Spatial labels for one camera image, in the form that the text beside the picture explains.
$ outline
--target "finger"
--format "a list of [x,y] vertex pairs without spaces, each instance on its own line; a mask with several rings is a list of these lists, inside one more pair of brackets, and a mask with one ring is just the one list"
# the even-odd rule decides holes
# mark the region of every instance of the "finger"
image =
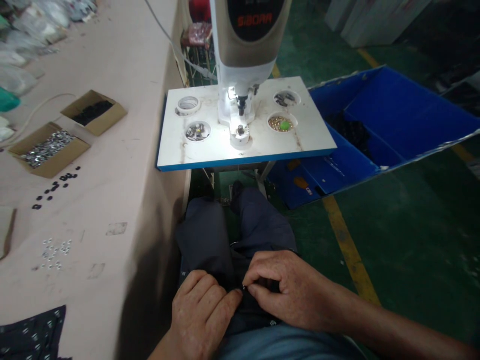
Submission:
[[281,319],[283,312],[289,311],[282,305],[285,295],[271,292],[267,288],[258,284],[252,284],[248,287],[248,292],[256,299],[258,305],[267,313]]
[[225,296],[227,296],[227,291],[220,285],[214,285],[208,289],[205,296],[200,300],[197,310],[205,318],[205,322]]
[[239,289],[230,291],[213,310],[210,318],[206,322],[206,326],[216,334],[218,344],[224,338],[225,332],[229,327],[230,320],[234,317],[235,311],[242,302],[243,294]]
[[202,300],[205,296],[207,291],[214,285],[218,285],[218,281],[210,274],[205,275],[201,278],[198,284],[190,291],[190,296],[194,299],[197,303]]
[[260,278],[282,281],[282,275],[278,271],[278,263],[271,259],[267,259],[257,261],[253,265],[250,264],[250,268],[246,272],[242,284],[247,287]]
[[205,276],[208,275],[204,270],[193,270],[188,276],[186,277],[183,284],[177,291],[177,295],[186,295],[192,291],[192,289],[197,286],[199,281]]

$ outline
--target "yellow floor line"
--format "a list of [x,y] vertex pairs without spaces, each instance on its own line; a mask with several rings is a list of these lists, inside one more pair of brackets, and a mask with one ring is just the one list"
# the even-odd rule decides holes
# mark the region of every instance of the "yellow floor line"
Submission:
[[279,69],[277,63],[275,63],[275,65],[273,66],[273,71],[271,72],[271,74],[273,75],[273,78],[274,78],[274,79],[278,79],[279,77],[282,76],[282,74],[280,73],[280,69]]
[[365,269],[364,263],[362,262],[359,251],[350,235],[337,200],[334,196],[326,197],[323,199],[323,205],[328,212],[331,227],[335,232],[336,240],[340,245],[341,252],[343,253],[358,294],[372,304],[382,306],[367,269]]
[[469,163],[475,160],[473,156],[462,144],[457,144],[451,147],[452,151],[463,160],[464,163]]
[[380,63],[374,59],[372,55],[369,54],[367,50],[364,48],[359,48],[358,53],[361,55],[362,58],[365,59],[365,61],[372,67],[372,68],[378,68],[380,67]]

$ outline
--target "work table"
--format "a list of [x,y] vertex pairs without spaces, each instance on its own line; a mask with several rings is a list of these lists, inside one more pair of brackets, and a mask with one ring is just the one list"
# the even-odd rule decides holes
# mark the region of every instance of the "work table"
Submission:
[[[151,5],[179,37],[177,1]],[[178,277],[167,274],[167,266],[190,173],[159,172],[156,156],[165,94],[182,81],[171,46],[143,1],[103,4],[97,18],[73,24],[58,47],[59,53],[34,64],[45,72],[38,85],[19,108],[4,114],[17,129],[43,101],[89,90],[116,100],[128,115],[100,137],[65,117],[56,121],[91,148],[51,180],[29,174],[7,151],[0,153],[0,205],[17,209],[11,250],[0,261],[0,325],[66,305],[59,356],[113,359],[122,357],[121,325],[133,311],[126,299],[137,297],[142,259],[153,256],[156,273],[148,281],[154,289],[132,307],[157,304],[166,275]],[[63,95],[47,103],[21,139],[59,118],[74,100]],[[47,201],[44,191],[66,173],[78,177]],[[36,201],[38,196],[43,200]],[[34,204],[42,208],[34,210]],[[70,240],[69,254],[54,259],[61,269],[42,268],[45,241],[59,247]]]

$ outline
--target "dark blue garment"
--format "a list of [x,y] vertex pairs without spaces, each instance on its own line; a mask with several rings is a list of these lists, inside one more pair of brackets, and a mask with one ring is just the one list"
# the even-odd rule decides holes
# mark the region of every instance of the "dark blue garment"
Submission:
[[[246,188],[231,208],[240,215],[241,240],[232,247],[222,206],[202,197],[190,202],[185,222],[175,237],[182,254],[180,285],[193,270],[212,274],[228,292],[242,289],[242,281],[257,251],[297,251],[295,236],[287,219],[256,188]],[[279,291],[277,281],[271,291]],[[248,291],[233,317],[227,335],[270,326],[280,321],[260,308]]]

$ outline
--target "cardboard box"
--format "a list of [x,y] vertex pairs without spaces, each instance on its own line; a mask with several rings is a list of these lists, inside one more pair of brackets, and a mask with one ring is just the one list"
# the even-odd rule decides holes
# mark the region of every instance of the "cardboard box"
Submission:
[[[113,106],[108,111],[97,117],[95,120],[89,122],[86,126],[83,126],[81,123],[74,120],[74,117],[80,115],[89,106],[95,105],[105,100],[112,103]],[[67,118],[72,119],[81,127],[87,129],[95,136],[102,135],[113,125],[118,123],[125,115],[127,115],[127,111],[118,102],[93,90],[87,92],[81,98],[63,109],[63,111],[61,111],[60,113]]]
[[56,123],[49,122],[30,136],[27,136],[22,141],[18,142],[15,146],[12,146],[8,152],[11,153],[13,157],[16,158],[31,174],[42,178],[52,179],[70,165],[70,163],[76,158],[86,152],[90,148],[90,145],[79,138],[75,138],[61,151],[57,152],[55,156],[51,157],[37,168],[31,167],[25,159],[22,158],[22,155],[28,153],[36,145],[47,141],[53,133],[60,130],[62,130],[62,128]]

